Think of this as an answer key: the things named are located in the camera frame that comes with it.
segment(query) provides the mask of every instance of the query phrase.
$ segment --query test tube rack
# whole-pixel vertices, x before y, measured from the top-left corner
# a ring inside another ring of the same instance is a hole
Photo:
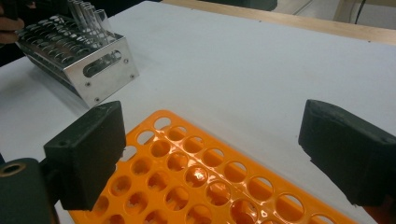
[[[75,223],[356,223],[171,111],[143,120],[126,146],[93,209],[69,211]]]
[[[138,76],[125,36],[106,30],[83,32],[78,22],[61,15],[29,25],[18,35],[17,44],[30,61],[88,107]]]

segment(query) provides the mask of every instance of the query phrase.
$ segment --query cable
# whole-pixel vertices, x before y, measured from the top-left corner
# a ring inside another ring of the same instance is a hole
[[[355,24],[358,24],[358,19],[359,16],[361,15],[361,10],[363,9],[364,4],[366,3],[366,0],[361,1],[361,7],[359,7],[358,15],[356,16]]]
[[[353,1],[353,4],[352,4],[352,7],[350,8],[350,10],[349,10],[349,23],[351,23],[351,21],[352,21],[352,12],[353,12],[353,8],[355,8],[355,5],[356,5],[356,2],[357,2],[358,0],[354,0]]]

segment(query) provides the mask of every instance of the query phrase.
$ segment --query finger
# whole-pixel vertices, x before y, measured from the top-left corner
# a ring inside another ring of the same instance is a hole
[[[16,30],[20,30],[23,27],[24,27],[24,22],[21,19],[14,21],[6,17],[0,17],[1,31],[16,31]]]
[[[2,44],[11,44],[15,43],[18,40],[18,35],[11,31],[2,31],[0,32],[0,43]]]

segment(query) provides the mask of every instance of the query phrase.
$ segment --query rack hole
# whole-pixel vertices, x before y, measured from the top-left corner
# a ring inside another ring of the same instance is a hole
[[[103,224],[125,224],[125,220],[120,215],[114,215],[106,220]]]
[[[48,46],[49,44],[50,44],[49,42],[42,42],[38,46],[43,49],[44,47]]]
[[[130,215],[137,215],[146,209],[148,203],[148,196],[143,192],[137,192],[129,197],[125,204],[125,210]]]
[[[136,147],[128,146],[122,151],[120,161],[128,161],[136,154]]]
[[[297,221],[304,215],[303,204],[294,196],[285,194],[276,200],[276,211],[287,221]]]
[[[111,193],[115,196],[121,196],[122,194],[128,192],[131,188],[131,179],[128,176],[122,176],[117,178],[112,186]]]
[[[187,214],[188,224],[210,224],[212,223],[212,213],[204,205],[195,205]]]
[[[204,140],[200,137],[190,137],[183,144],[184,150],[190,153],[197,153],[204,148]]]
[[[175,127],[169,130],[168,138],[172,141],[180,141],[186,136],[187,130],[184,127]]]
[[[31,29],[30,29],[30,31],[31,31],[31,33],[33,33],[35,30],[37,30],[37,29],[41,29],[41,26],[35,26],[35,27],[32,27]]]
[[[91,212],[87,211],[85,215],[87,218],[101,217],[108,209],[109,201],[106,196],[101,195],[96,201]]]
[[[74,42],[74,41],[69,41],[69,42],[64,43],[63,47],[65,47],[65,48],[70,48],[70,47],[72,47],[72,46],[75,45],[75,44],[76,44],[76,42]]]
[[[22,35],[24,35],[24,34],[26,34],[27,32],[26,32],[26,29],[22,29],[22,30],[18,30],[18,31],[15,31],[15,34],[17,34],[18,36],[22,36]]]
[[[247,168],[240,162],[230,162],[224,167],[225,177],[234,183],[243,181],[247,174]]]
[[[62,60],[62,63],[71,63],[71,62],[73,62],[74,59],[75,59],[75,57],[69,56],[69,57],[64,58]]]
[[[247,190],[255,199],[265,201],[273,194],[271,183],[263,177],[254,177],[247,184]]]
[[[272,221],[272,220],[268,220],[268,221],[264,221],[262,224],[280,224],[280,223]]]
[[[46,46],[46,47],[44,47],[43,48],[43,51],[44,52],[48,52],[48,51],[50,51],[50,50],[52,50],[52,49],[54,49],[55,47],[53,47],[52,45],[48,45],[48,46]]]
[[[43,43],[43,41],[44,41],[43,39],[36,39],[36,40],[32,41],[32,44],[38,46],[39,44]]]
[[[67,146],[69,144],[69,141],[68,140],[63,140],[63,141],[60,141],[59,142],[59,146],[60,147],[65,147],[65,146]]]
[[[81,47],[77,47],[76,52],[77,52],[78,56],[82,56],[82,55],[88,54],[90,52],[90,50],[89,49],[81,49]]]
[[[225,183],[214,182],[206,189],[206,198],[214,205],[221,206],[231,199],[231,191]]]
[[[79,37],[77,37],[76,40],[79,41],[79,42],[84,42],[86,40],[86,38],[82,37],[82,36],[79,36]]]
[[[43,20],[43,21],[39,21],[38,24],[44,24],[46,22],[48,22],[49,20]]]
[[[56,25],[54,28],[55,30],[59,31],[62,30],[64,27],[62,25]]]
[[[257,220],[258,212],[253,203],[239,200],[231,205],[231,216],[237,224],[254,224]]]
[[[41,35],[42,37],[45,37],[46,35],[49,35],[49,34],[50,34],[50,31],[43,31],[39,35]]]
[[[91,43],[91,47],[94,48],[94,49],[98,49],[98,48],[100,48],[101,46],[102,46],[102,44],[99,43],[99,42],[93,42],[93,43]]]
[[[55,33],[50,33],[50,34],[48,34],[48,35],[45,35],[44,37],[45,38],[47,38],[47,39],[52,39],[53,37],[55,37],[57,34],[55,34]]]
[[[45,30],[43,29],[43,28],[37,28],[37,29],[35,29],[34,31],[33,31],[33,33],[35,33],[35,34],[39,34],[39,33],[42,33],[42,32],[44,32]]]
[[[27,34],[27,32],[19,32],[19,33],[17,32],[17,34],[19,38],[22,38],[24,35]]]
[[[205,165],[216,167],[223,162],[224,153],[217,148],[209,149],[204,153],[203,160]]]
[[[60,39],[62,39],[62,36],[61,36],[61,35],[56,35],[56,36],[54,36],[53,38],[51,38],[50,40],[51,40],[51,41],[58,41],[58,40],[60,40]]]
[[[207,171],[201,166],[192,166],[186,173],[186,182],[193,188],[199,188],[207,181]]]
[[[171,124],[171,120],[169,118],[160,118],[155,120],[154,128],[158,131],[168,127]]]
[[[27,33],[27,34],[25,34],[21,39],[24,40],[24,41],[27,41],[28,39],[30,39],[30,38],[32,38],[32,37],[34,37],[34,36],[31,35],[31,34],[29,34],[29,33]]]
[[[334,223],[335,222],[332,221],[329,217],[317,215],[311,217],[311,219],[309,219],[308,224],[334,224]]]
[[[137,143],[140,145],[147,145],[154,139],[154,132],[144,131],[137,136]]]
[[[67,39],[67,38],[60,39],[60,40],[56,41],[56,44],[61,46],[61,45],[65,44],[68,40],[69,39]]]
[[[183,209],[189,201],[189,193],[182,187],[169,191],[166,195],[166,206],[172,211]]]
[[[151,160],[144,158],[136,161],[133,165],[133,172],[135,175],[145,175],[151,168]]]
[[[75,25],[76,23],[74,21],[67,21],[64,23],[64,25],[66,26],[71,26],[71,25]]]
[[[55,57],[55,55],[57,55],[57,54],[59,54],[59,53],[61,53],[60,50],[58,50],[58,49],[52,49],[52,50],[50,50],[50,51],[48,52],[48,55],[49,55],[50,57]]]
[[[33,27],[36,27],[36,26],[37,26],[37,24],[28,25],[28,26],[26,26],[26,30],[30,30],[30,29],[32,29]]]
[[[145,218],[144,224],[166,224],[168,217],[164,211],[157,210],[148,214]]]
[[[71,35],[72,33],[69,31],[69,30],[64,30],[63,31],[63,33],[64,33],[64,35],[66,35],[66,36],[68,36],[68,35]]]
[[[169,176],[165,172],[158,172],[148,180],[148,187],[155,191],[161,191],[168,185]]]
[[[36,40],[37,40],[37,37],[35,37],[35,36],[32,36],[32,35],[26,36],[26,42],[28,42],[29,44],[32,44]]]
[[[151,147],[151,154],[154,157],[163,157],[168,154],[171,146],[165,141],[155,141]]]
[[[46,27],[47,29],[51,29],[53,30],[55,28],[55,25],[52,22],[48,22],[43,24],[44,27]]]
[[[169,156],[168,159],[168,168],[171,171],[181,171],[184,168],[187,167],[187,163],[189,162],[189,159],[187,158],[186,155],[182,153],[173,153]]]

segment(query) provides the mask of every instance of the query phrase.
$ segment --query floor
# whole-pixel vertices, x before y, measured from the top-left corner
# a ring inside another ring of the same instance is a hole
[[[285,5],[293,5],[296,0],[278,0],[278,9]],[[304,17],[313,17],[322,20],[332,21],[339,0],[312,0],[297,12],[286,12]],[[352,22],[355,21],[360,4],[356,4],[351,12]],[[358,24],[381,27],[396,30],[396,7],[381,7],[374,5],[364,5]]]

